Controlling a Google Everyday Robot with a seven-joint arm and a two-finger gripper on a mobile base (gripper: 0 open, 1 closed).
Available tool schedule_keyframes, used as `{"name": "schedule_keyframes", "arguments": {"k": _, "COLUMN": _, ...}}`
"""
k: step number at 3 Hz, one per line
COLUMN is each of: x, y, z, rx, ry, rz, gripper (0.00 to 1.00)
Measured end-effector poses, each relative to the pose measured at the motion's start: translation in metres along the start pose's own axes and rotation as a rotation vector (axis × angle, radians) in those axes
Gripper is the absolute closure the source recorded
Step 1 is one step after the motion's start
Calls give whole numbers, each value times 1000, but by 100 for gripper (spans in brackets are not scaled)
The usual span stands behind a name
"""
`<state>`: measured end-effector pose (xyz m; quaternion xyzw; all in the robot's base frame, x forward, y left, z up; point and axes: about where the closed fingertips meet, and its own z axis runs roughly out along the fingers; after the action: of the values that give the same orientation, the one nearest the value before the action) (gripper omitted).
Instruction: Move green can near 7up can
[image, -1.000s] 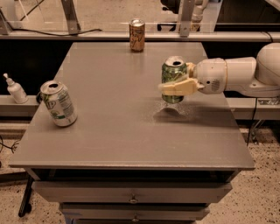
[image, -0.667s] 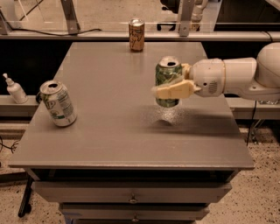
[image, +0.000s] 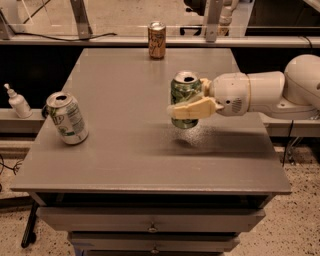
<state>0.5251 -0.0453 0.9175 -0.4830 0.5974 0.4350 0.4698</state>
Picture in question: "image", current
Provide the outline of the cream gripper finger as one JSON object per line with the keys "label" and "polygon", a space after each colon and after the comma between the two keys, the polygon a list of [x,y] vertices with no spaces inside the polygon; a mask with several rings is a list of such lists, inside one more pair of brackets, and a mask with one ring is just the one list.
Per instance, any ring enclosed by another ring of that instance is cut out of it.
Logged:
{"label": "cream gripper finger", "polygon": [[204,96],[211,96],[210,88],[212,81],[207,78],[201,78],[201,92]]}
{"label": "cream gripper finger", "polygon": [[214,98],[201,97],[195,101],[185,101],[167,107],[168,115],[173,119],[203,119],[208,118],[218,110],[223,109]]}

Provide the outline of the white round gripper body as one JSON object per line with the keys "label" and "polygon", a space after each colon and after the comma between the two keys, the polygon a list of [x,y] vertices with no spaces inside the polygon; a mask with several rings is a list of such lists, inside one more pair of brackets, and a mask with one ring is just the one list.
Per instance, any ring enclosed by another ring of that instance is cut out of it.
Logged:
{"label": "white round gripper body", "polygon": [[227,73],[216,77],[209,96],[218,104],[217,113],[223,116],[242,116],[249,108],[249,78],[244,73]]}

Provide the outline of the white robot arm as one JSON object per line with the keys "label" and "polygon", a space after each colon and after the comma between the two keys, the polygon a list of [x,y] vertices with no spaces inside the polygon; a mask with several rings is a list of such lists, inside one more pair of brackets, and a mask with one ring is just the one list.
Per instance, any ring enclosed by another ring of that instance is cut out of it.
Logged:
{"label": "white robot arm", "polygon": [[320,57],[316,55],[299,55],[282,72],[226,73],[201,82],[200,93],[167,108],[172,118],[260,112],[276,119],[303,120],[320,110]]}

